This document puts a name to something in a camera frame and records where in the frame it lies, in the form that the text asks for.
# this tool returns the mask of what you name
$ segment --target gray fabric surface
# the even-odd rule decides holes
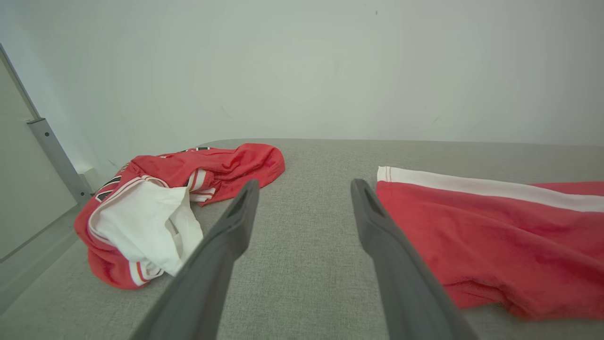
[[[350,180],[378,166],[537,183],[604,180],[604,148],[502,143],[224,140],[281,149],[286,172],[261,189],[250,247],[236,263],[221,338],[385,338],[371,259],[362,251]],[[193,206],[207,232],[229,202]],[[7,339],[126,339],[170,282],[124,291],[95,278],[78,242],[2,316]],[[596,339],[604,322],[524,322],[499,306],[464,311],[483,339]]]

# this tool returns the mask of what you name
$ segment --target red and white clothing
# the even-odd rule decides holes
[[[522,185],[389,166],[377,195],[460,308],[604,319],[604,182]]]
[[[136,289],[164,272],[176,275],[203,239],[189,201],[233,198],[248,180],[262,187],[284,170],[281,151],[264,144],[138,156],[88,201],[75,231],[94,275]]]

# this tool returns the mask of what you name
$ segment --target red garment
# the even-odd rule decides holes
[[[604,182],[520,185],[380,167],[377,195],[460,308],[604,319]]]
[[[94,275],[122,289],[137,289],[163,273],[145,270],[146,264],[131,263],[107,239],[90,225],[108,202],[120,197],[144,181],[174,188],[187,186],[191,201],[200,206],[233,198],[243,185],[257,179],[263,187],[285,170],[279,149],[247,143],[235,150],[193,148],[186,152],[160,156],[138,156],[121,168],[83,208],[75,220],[75,231],[88,246],[88,262]]]

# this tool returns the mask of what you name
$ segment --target white cabinet door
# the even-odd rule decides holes
[[[76,205],[26,122],[32,113],[0,53],[0,259]]]

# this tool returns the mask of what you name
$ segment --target red fabric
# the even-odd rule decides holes
[[[189,149],[186,152],[161,156],[138,156],[120,169],[116,176],[104,185],[79,213],[74,228],[88,246],[88,263],[94,275],[104,282],[122,289],[137,289],[132,279],[130,263],[116,247],[101,240],[88,228],[92,213],[107,198],[125,188],[126,183],[142,180],[144,176],[159,178],[168,187],[185,186],[193,171],[206,170],[201,189],[216,188],[208,203],[233,198],[248,180],[257,179],[260,186],[275,180],[285,170],[283,155],[279,149],[265,144],[246,143],[237,149]],[[140,264],[136,264],[140,274]]]
[[[546,183],[604,196],[604,183]],[[394,222],[460,308],[604,319],[604,213],[379,181]]]

